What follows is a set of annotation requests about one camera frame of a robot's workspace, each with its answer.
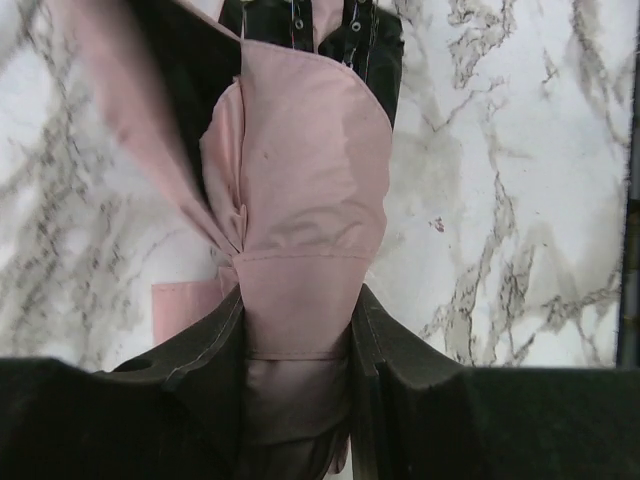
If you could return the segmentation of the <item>pink folding umbrella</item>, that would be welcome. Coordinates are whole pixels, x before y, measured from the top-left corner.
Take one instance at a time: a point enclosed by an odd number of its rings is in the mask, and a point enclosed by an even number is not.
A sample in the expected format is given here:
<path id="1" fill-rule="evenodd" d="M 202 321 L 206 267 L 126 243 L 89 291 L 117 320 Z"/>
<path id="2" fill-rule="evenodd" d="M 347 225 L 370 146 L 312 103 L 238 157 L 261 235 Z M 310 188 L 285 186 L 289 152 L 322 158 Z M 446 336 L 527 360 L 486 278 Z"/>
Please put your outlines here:
<path id="1" fill-rule="evenodd" d="M 162 343 L 245 309 L 238 479 L 321 479 L 349 437 L 349 323 L 386 226 L 402 24 L 373 1 L 53 1 L 119 143 L 224 254 L 152 289 Z"/>

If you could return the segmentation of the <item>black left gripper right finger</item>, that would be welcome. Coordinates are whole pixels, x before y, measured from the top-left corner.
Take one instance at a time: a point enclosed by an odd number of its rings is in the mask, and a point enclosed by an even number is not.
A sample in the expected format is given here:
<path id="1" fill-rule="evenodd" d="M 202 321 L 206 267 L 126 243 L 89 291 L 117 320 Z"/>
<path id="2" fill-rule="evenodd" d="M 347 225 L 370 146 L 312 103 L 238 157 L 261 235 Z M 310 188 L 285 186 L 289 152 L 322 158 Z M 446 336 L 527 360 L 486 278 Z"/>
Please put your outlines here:
<path id="1" fill-rule="evenodd" d="M 467 367 L 363 288 L 351 322 L 357 479 L 635 479 L 639 373 Z"/>

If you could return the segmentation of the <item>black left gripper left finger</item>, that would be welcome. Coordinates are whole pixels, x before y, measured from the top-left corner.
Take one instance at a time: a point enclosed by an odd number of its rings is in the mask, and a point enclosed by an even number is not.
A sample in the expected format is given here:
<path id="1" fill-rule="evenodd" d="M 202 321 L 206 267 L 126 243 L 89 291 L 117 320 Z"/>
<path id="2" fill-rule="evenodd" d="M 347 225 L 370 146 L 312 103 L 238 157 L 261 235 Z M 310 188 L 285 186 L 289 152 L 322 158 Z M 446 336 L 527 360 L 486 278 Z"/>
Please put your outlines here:
<path id="1" fill-rule="evenodd" d="M 243 305 L 214 312 L 110 372 L 1 362 L 5 479 L 229 479 L 241 439 Z"/>

